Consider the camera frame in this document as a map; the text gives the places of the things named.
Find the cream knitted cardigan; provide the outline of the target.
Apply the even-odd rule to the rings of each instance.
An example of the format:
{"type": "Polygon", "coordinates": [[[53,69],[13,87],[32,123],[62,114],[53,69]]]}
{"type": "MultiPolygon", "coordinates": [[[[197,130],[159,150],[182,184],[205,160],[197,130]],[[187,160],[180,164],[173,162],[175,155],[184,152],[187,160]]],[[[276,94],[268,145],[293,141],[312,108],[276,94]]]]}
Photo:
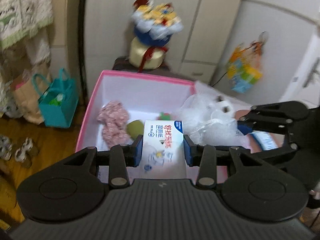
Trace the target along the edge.
{"type": "Polygon", "coordinates": [[[1,0],[1,50],[23,43],[32,65],[50,59],[52,0],[1,0]]]}

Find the white mesh bath pouf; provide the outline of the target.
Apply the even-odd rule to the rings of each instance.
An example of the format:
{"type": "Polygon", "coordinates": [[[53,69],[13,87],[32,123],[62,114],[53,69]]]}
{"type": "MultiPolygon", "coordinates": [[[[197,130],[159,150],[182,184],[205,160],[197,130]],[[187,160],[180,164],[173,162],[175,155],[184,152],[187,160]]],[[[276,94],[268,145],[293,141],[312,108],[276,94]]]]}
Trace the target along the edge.
{"type": "Polygon", "coordinates": [[[235,114],[229,115],[219,110],[215,104],[216,97],[210,94],[193,94],[173,116],[182,122],[184,134],[195,144],[239,146],[243,135],[238,130],[235,114]]]}

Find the white panda plush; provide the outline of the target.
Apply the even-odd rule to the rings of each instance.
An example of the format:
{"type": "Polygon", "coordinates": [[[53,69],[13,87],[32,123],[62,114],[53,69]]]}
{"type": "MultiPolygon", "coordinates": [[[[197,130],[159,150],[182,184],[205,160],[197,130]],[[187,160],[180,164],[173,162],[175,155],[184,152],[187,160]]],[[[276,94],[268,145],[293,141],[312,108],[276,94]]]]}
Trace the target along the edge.
{"type": "Polygon", "coordinates": [[[234,114],[234,107],[233,105],[221,95],[218,95],[215,99],[216,107],[221,110],[223,113],[233,115],[234,114]]]}

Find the grey wardrobe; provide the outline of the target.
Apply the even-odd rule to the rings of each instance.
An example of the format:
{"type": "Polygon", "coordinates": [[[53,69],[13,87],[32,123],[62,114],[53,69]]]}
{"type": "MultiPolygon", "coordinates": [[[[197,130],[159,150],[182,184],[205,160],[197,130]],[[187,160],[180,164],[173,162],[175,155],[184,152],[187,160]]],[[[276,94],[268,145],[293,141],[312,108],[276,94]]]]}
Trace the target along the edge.
{"type": "Polygon", "coordinates": [[[86,0],[84,55],[87,89],[116,58],[129,54],[135,30],[169,38],[172,72],[209,83],[241,0],[86,0]]]}

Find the patterned slippers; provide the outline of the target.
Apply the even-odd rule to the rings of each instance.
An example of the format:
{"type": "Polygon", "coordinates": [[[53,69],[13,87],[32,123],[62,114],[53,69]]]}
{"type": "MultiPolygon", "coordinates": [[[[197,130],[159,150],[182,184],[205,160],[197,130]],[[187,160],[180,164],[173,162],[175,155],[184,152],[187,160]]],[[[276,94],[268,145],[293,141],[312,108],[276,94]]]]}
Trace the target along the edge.
{"type": "Polygon", "coordinates": [[[39,149],[33,139],[26,137],[20,138],[16,142],[9,137],[1,135],[1,160],[9,161],[14,159],[24,168],[30,168],[32,157],[39,154],[39,149]]]}

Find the green egg sponge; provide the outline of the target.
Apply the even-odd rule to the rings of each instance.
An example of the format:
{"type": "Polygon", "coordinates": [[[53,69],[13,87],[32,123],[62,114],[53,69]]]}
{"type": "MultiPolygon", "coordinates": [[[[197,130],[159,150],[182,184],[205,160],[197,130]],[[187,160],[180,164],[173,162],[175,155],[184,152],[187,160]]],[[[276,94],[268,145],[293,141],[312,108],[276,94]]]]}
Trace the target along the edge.
{"type": "Polygon", "coordinates": [[[144,124],[140,120],[135,120],[127,124],[127,134],[135,140],[139,135],[144,134],[144,124]]]}

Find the white door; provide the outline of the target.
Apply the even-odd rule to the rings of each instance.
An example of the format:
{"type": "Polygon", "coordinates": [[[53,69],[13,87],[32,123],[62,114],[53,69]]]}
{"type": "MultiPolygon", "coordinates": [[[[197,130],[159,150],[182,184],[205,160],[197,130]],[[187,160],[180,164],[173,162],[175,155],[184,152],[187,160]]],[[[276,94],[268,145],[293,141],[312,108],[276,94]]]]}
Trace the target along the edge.
{"type": "Polygon", "coordinates": [[[311,74],[313,64],[316,62],[316,59],[319,57],[319,26],[313,31],[311,35],[310,42],[307,46],[306,52],[302,58],[301,63],[298,65],[298,68],[293,75],[287,89],[284,94],[279,99],[282,101],[289,101],[293,99],[294,96],[303,88],[304,83],[308,80],[309,75],[311,74]]]}

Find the pink cardboard box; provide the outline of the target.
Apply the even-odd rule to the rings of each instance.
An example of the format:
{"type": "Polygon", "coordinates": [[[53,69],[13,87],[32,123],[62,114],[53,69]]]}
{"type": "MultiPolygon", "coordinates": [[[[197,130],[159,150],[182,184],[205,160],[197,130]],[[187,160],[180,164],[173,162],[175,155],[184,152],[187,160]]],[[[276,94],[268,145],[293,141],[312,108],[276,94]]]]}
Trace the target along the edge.
{"type": "MultiPolygon", "coordinates": [[[[120,101],[123,104],[129,113],[127,124],[135,120],[140,120],[145,124],[147,120],[157,120],[161,112],[169,113],[172,121],[179,121],[175,119],[173,113],[193,94],[224,96],[233,105],[235,113],[239,109],[246,109],[246,105],[241,101],[221,94],[199,81],[105,70],[101,73],[91,95],[76,149],[81,150],[89,146],[94,146],[99,151],[110,149],[101,134],[103,124],[97,121],[99,111],[110,101],[120,101]]],[[[243,141],[239,146],[249,148],[248,136],[242,135],[243,141]]],[[[198,167],[189,167],[186,162],[185,164],[186,178],[195,180],[198,167]]],[[[139,166],[129,167],[127,171],[130,180],[142,179],[139,177],[139,166]]]]}

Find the flower bouquet blue wrap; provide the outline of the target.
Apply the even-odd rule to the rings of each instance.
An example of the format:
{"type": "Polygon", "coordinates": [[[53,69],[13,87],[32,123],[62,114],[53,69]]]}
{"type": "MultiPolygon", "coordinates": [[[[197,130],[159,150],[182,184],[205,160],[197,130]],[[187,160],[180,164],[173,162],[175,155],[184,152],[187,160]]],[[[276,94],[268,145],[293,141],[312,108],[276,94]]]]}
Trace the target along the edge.
{"type": "Polygon", "coordinates": [[[131,20],[135,37],[131,42],[129,63],[140,73],[159,68],[172,35],[183,29],[174,6],[172,3],[155,5],[155,0],[135,0],[131,20]]]}

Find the colourful paper gift bag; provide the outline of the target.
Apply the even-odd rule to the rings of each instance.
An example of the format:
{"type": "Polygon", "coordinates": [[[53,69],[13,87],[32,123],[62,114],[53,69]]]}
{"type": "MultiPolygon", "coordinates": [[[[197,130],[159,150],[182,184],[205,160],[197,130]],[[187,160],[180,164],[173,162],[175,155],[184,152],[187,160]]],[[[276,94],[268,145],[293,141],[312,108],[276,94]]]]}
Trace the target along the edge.
{"type": "Polygon", "coordinates": [[[227,63],[227,78],[232,91],[243,94],[262,78],[262,48],[260,41],[254,41],[248,47],[240,44],[235,48],[227,63]]]}

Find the small white wipes pack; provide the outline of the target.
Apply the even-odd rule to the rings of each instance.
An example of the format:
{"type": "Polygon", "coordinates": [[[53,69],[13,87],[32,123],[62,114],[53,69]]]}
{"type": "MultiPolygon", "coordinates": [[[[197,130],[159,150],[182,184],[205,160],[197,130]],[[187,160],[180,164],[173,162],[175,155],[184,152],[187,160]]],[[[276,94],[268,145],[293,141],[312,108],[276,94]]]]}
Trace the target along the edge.
{"type": "Polygon", "coordinates": [[[186,178],[181,121],[145,122],[139,169],[143,179],[186,178]]]}

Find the large blue-white wipes pack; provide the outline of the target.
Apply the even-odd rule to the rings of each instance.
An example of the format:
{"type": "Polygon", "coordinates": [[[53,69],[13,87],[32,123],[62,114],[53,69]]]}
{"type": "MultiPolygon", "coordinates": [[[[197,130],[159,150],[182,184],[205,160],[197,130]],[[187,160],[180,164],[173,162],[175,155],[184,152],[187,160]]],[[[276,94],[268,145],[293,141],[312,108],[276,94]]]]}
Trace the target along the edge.
{"type": "Polygon", "coordinates": [[[278,144],[274,138],[267,132],[253,131],[250,135],[262,151],[278,148],[278,144]]]}

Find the teal tote bag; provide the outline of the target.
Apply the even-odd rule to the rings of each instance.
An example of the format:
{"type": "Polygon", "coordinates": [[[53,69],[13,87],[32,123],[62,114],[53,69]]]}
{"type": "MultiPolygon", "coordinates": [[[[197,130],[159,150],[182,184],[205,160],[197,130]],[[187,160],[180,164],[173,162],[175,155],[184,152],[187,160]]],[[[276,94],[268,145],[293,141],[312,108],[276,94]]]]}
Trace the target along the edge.
{"type": "Polygon", "coordinates": [[[31,81],[40,96],[38,105],[45,126],[69,128],[79,102],[76,81],[64,68],[52,82],[41,74],[34,74],[31,81]]]}

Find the brown paper bag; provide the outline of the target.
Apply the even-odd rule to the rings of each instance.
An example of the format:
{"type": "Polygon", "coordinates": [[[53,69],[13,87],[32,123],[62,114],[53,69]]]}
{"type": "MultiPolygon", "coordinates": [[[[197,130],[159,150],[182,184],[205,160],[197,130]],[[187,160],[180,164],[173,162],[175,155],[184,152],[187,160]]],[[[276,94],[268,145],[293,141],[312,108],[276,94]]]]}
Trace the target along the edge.
{"type": "Polygon", "coordinates": [[[49,82],[51,81],[49,68],[46,64],[41,64],[31,70],[25,69],[21,75],[13,80],[10,89],[16,105],[25,120],[39,125],[44,122],[44,119],[38,104],[40,96],[35,90],[31,79],[34,74],[41,74],[49,82]]]}

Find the pink floral scrunchie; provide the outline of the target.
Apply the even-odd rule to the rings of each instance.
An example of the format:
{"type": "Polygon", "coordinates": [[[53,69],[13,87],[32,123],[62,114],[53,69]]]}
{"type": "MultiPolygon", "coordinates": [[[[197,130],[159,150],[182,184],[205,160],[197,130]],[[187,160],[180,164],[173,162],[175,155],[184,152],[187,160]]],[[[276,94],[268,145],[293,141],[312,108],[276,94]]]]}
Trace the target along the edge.
{"type": "Polygon", "coordinates": [[[126,132],[129,113],[120,101],[110,101],[97,116],[97,121],[103,124],[101,132],[103,140],[109,148],[125,144],[130,139],[126,132]]]}

